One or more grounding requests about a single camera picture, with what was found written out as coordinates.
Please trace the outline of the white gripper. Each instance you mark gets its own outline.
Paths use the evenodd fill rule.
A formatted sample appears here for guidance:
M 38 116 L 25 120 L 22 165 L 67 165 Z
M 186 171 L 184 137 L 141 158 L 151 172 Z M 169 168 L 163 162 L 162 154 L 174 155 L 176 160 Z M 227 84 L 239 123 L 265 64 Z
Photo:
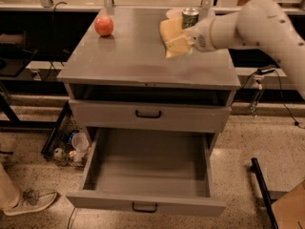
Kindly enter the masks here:
M 199 52 L 213 52 L 216 50 L 211 36 L 213 22 L 214 17 L 206 17 L 183 31 L 182 18 L 175 17 L 161 21 L 159 32 L 167 49 L 181 51 L 194 47 Z

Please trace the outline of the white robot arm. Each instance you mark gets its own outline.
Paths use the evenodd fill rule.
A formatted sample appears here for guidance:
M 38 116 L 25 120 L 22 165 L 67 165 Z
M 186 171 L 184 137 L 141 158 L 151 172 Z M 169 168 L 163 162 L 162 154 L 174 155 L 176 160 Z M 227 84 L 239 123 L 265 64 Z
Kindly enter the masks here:
M 251 0 L 239 11 L 216 16 L 209 12 L 184 29 L 180 16 L 159 24 L 166 56 L 222 49 L 259 49 L 289 77 L 305 98 L 305 41 L 296 32 L 283 9 L 272 0 Z

